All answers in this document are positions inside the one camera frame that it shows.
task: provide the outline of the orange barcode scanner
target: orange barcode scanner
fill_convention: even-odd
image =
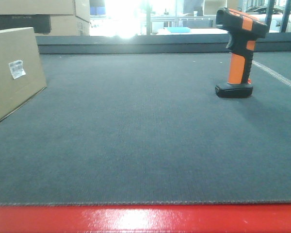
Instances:
[[[256,40],[265,38],[268,27],[251,15],[225,7],[217,11],[216,27],[229,32],[226,48],[232,58],[228,81],[216,85],[215,92],[223,98],[247,98],[253,91],[249,74]]]

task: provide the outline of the barcode label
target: barcode label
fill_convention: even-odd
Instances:
[[[9,63],[9,67],[13,79],[18,79],[19,77],[24,76],[26,74],[23,68],[23,61],[21,60]]]

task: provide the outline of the metal pole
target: metal pole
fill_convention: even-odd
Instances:
[[[175,2],[175,24],[174,27],[178,27],[179,22],[178,22],[178,0]]]
[[[150,5],[150,0],[146,0],[146,34],[151,35],[151,5]]]
[[[286,32],[290,12],[291,12],[291,0],[287,0],[285,11],[283,12],[283,16],[282,16],[282,20],[281,20],[281,26],[280,26],[281,33]]]
[[[266,9],[266,18],[265,18],[265,24],[267,24],[267,26],[268,26],[268,31],[270,30],[270,27],[271,27],[274,5],[275,5],[275,0],[268,1],[268,6]]]

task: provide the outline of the scanner base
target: scanner base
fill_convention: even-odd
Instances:
[[[222,98],[247,98],[251,96],[253,85],[249,83],[229,84],[223,83],[216,85],[215,92]]]

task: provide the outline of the red edge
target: red edge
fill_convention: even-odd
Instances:
[[[0,207],[0,233],[61,232],[291,233],[291,204]]]

